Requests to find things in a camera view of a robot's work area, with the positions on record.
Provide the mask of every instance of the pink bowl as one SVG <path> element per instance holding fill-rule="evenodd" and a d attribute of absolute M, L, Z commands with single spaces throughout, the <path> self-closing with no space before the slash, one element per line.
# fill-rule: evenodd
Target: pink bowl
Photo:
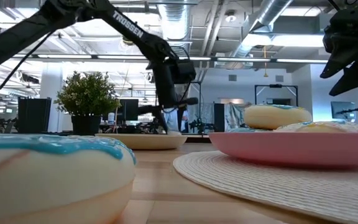
<path fill-rule="evenodd" d="M 221 152 L 273 166 L 358 166 L 358 133 L 210 133 Z"/>

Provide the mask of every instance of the woven placemat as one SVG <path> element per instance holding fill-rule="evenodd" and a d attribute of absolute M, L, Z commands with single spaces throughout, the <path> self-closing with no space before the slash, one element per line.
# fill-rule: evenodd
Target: woven placemat
<path fill-rule="evenodd" d="M 358 170 L 318 171 L 248 164 L 219 151 L 192 152 L 176 170 L 205 187 L 341 223 L 358 223 Z"/>

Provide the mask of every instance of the potted plant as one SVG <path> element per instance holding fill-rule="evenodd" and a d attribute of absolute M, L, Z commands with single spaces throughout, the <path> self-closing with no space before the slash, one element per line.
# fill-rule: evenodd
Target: potted plant
<path fill-rule="evenodd" d="M 101 116 L 120 107 L 114 85 L 101 72 L 74 74 L 57 93 L 57 110 L 71 115 L 73 132 L 94 135 L 99 132 Z"/>

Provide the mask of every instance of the air duct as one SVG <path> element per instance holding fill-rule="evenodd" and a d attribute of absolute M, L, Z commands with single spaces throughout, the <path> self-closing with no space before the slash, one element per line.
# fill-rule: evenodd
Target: air duct
<path fill-rule="evenodd" d="M 292 3 L 293 0 L 263 0 L 259 11 L 253 13 L 246 17 L 244 21 L 243 29 L 245 36 L 236 48 L 235 51 L 231 54 L 231 57 L 235 58 L 244 58 L 248 55 L 251 49 L 254 47 L 247 44 L 246 37 L 251 31 L 255 30 L 264 30 L 266 32 L 271 32 L 273 23 L 277 18 L 283 13 L 283 11 Z M 241 68 L 238 62 L 229 62 L 224 66 L 226 69 L 235 69 Z"/>
<path fill-rule="evenodd" d="M 190 6 L 161 4 L 157 7 L 162 19 L 161 26 L 164 39 L 179 42 L 170 45 L 179 56 L 186 56 L 185 50 L 189 53 L 190 44 L 180 42 L 188 38 Z"/>

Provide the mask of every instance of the wooden table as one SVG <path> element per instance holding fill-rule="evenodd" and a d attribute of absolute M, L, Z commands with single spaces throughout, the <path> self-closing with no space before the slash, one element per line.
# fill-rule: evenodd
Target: wooden table
<path fill-rule="evenodd" d="M 333 223 L 220 194 L 182 177 L 172 166 L 174 158 L 180 155 L 214 150 L 211 144 L 186 143 L 176 150 L 136 151 L 132 200 L 116 223 Z"/>

